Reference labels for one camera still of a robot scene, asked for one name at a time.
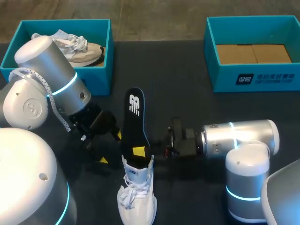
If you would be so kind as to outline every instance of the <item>black logo label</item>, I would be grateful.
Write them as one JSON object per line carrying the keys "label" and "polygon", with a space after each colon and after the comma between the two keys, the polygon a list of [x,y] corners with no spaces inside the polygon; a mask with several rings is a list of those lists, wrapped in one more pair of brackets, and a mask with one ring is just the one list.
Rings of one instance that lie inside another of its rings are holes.
{"label": "black logo label", "polygon": [[240,74],[236,84],[251,84],[254,74]]}

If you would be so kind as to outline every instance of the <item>sneaker tongue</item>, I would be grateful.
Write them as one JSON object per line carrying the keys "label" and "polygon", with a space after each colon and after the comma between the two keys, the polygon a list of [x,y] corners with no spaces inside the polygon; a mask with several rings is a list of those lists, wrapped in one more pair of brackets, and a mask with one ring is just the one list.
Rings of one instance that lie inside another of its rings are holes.
{"label": "sneaker tongue", "polygon": [[58,30],[55,34],[51,35],[51,38],[58,38],[62,40],[67,40],[68,39],[68,34],[62,30]]}
{"label": "sneaker tongue", "polygon": [[128,164],[124,164],[124,167],[125,173],[132,182],[136,184],[143,184],[147,180],[148,168],[139,170]]}

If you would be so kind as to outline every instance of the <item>brown cardboard flap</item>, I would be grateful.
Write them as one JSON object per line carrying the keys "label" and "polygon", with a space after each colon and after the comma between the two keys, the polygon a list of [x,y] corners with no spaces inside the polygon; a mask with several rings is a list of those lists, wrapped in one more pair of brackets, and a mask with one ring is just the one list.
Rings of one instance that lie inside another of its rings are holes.
{"label": "brown cardboard flap", "polygon": [[284,45],[252,45],[258,63],[291,63]]}
{"label": "brown cardboard flap", "polygon": [[251,45],[217,45],[221,64],[257,63]]}

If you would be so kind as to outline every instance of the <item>new balance logo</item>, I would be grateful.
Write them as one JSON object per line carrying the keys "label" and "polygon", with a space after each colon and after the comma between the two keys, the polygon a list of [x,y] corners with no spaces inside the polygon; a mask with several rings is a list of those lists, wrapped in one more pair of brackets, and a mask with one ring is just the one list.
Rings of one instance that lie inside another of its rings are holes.
{"label": "new balance logo", "polygon": [[129,103],[131,104],[129,106],[129,110],[136,115],[140,116],[140,99],[138,97],[135,97],[134,95],[129,96]]}
{"label": "new balance logo", "polygon": [[130,172],[130,173],[133,173],[133,174],[135,174],[135,175],[138,175],[136,171],[129,170],[129,172]]}

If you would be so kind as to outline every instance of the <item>yellow tag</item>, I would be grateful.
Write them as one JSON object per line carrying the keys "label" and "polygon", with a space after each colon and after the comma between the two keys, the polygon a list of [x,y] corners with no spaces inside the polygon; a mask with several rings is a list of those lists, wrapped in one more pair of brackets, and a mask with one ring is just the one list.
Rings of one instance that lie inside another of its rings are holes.
{"label": "yellow tag", "polygon": [[119,130],[117,136],[120,138],[120,140],[122,139],[122,135],[121,135],[121,131]]}
{"label": "yellow tag", "polygon": [[132,148],[133,150],[133,154],[135,156],[143,156],[143,157],[146,157],[146,154],[145,154],[145,146],[142,146],[142,147],[134,147]]}
{"label": "yellow tag", "polygon": [[106,160],[104,157],[102,157],[102,158],[100,159],[100,163],[106,163],[106,164],[108,164],[107,160]]}

